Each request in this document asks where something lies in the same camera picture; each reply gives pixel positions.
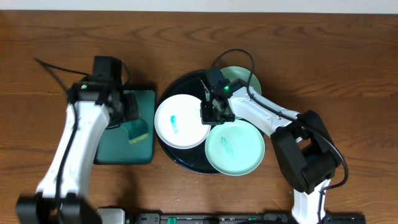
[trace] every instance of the brown wooden surface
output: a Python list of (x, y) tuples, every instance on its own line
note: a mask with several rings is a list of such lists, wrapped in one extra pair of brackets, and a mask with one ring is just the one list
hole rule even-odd
[[(327, 193), (326, 208), (397, 223), (398, 16), (29, 11), (0, 12), (0, 223), (18, 222), (16, 200), (35, 192), (65, 122), (64, 94), (32, 57), (91, 72), (94, 55), (112, 55), (134, 82), (156, 82), (159, 97), (235, 47), (253, 54), (265, 97), (318, 112), (345, 155), (349, 181)], [(225, 65), (249, 61), (236, 53)], [(58, 74), (68, 85), (80, 78)], [(229, 177), (187, 171), (155, 140), (148, 165), (94, 166), (90, 202), (165, 213), (291, 209), (292, 188), (266, 144), (254, 172)]]

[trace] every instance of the light green plate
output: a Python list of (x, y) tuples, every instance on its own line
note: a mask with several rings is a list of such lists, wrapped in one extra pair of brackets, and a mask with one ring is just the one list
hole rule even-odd
[[(246, 82), (249, 80), (250, 71), (239, 66), (225, 67), (222, 68), (220, 71), (223, 73), (224, 77), (228, 78), (231, 82), (238, 78)], [(253, 74), (253, 76), (251, 77), (250, 86), (253, 87), (254, 90), (261, 95), (260, 81), (255, 76), (255, 74)]]
[(217, 125), (207, 136), (206, 157), (218, 171), (228, 175), (244, 175), (262, 161), (266, 145), (259, 130), (237, 120)]

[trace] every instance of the teal mark on plate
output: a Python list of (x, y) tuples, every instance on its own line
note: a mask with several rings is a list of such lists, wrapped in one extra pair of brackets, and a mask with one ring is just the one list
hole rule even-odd
[(228, 145), (228, 142), (226, 142), (226, 138), (224, 138), (223, 136), (221, 137), (221, 145), (223, 145), (225, 151), (228, 154), (231, 154), (231, 155), (234, 154), (234, 151), (230, 148), (230, 146)]
[(170, 117), (170, 122), (172, 123), (174, 134), (177, 134), (178, 133), (177, 119), (176, 119), (175, 115)]

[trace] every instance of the wood grain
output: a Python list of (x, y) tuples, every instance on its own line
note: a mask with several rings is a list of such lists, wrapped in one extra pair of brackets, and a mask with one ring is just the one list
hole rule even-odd
[[(66, 101), (33, 57), (91, 72), (112, 55), (151, 80), (158, 96), (179, 76), (208, 68), (224, 50), (256, 59), (263, 95), (323, 118), (350, 169), (328, 192), (331, 212), (362, 212), (369, 224), (398, 215), (398, 16), (174, 12), (0, 12), (0, 223), (17, 223), (19, 194), (32, 194), (62, 135)], [(220, 66), (249, 66), (241, 54)], [(59, 73), (67, 85), (78, 75)], [(90, 202), (132, 211), (256, 213), (291, 209), (291, 187), (266, 139), (264, 161), (242, 177), (200, 175), (155, 142), (152, 163), (94, 166)], [(343, 176), (337, 170), (333, 182)]]

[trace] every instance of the black tray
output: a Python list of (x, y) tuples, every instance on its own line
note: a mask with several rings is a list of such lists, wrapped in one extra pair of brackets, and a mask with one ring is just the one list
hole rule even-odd
[[(205, 91), (200, 81), (200, 75), (204, 74), (204, 72), (204, 70), (192, 72), (175, 80), (160, 97), (158, 106), (168, 97), (178, 94), (192, 95), (199, 100), (205, 101)], [(176, 149), (164, 143), (158, 135), (157, 139), (164, 152), (178, 165), (201, 174), (220, 173), (207, 160), (205, 154), (206, 140), (191, 149)]]

